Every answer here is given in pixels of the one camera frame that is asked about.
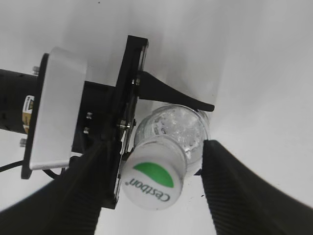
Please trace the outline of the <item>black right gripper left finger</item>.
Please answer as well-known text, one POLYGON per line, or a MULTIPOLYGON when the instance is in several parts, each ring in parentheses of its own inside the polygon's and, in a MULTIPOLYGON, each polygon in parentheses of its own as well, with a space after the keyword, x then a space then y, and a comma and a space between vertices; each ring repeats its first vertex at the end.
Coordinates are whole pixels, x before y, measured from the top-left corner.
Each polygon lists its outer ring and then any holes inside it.
POLYGON ((94 144, 61 176, 0 213, 2 235, 92 235, 115 209, 122 143, 94 144))

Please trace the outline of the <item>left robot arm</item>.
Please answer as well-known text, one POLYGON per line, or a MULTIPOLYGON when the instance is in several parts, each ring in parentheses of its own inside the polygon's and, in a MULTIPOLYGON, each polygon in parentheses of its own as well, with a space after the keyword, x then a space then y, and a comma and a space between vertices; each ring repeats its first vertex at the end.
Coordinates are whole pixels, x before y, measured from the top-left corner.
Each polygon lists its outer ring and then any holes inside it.
POLYGON ((59 47, 43 55, 35 75, 1 70, 0 127, 26 135, 21 178, 35 170, 53 177, 20 207, 114 209, 139 99, 214 110, 145 72, 147 47, 147 39, 128 36, 115 86, 87 81, 86 60, 59 47))

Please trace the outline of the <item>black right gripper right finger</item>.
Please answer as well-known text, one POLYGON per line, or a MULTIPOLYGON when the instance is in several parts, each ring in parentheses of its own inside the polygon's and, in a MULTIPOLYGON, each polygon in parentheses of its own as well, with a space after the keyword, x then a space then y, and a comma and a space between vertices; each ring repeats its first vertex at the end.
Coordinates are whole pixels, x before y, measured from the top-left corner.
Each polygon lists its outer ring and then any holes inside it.
POLYGON ((203 142, 201 179, 218 235, 311 235, 313 209, 272 186, 216 140, 203 142))

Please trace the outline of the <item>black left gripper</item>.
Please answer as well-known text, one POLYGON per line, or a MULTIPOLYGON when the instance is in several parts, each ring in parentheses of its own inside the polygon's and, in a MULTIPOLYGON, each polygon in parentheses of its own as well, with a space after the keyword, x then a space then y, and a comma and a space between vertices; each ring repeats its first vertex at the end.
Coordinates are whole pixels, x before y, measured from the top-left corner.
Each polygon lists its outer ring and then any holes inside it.
POLYGON ((147 38, 129 35, 115 86, 86 81, 76 124, 70 168, 78 175, 72 202, 88 208, 114 209, 118 172, 134 127, 138 98, 212 112, 213 104, 196 100, 143 71, 147 38))

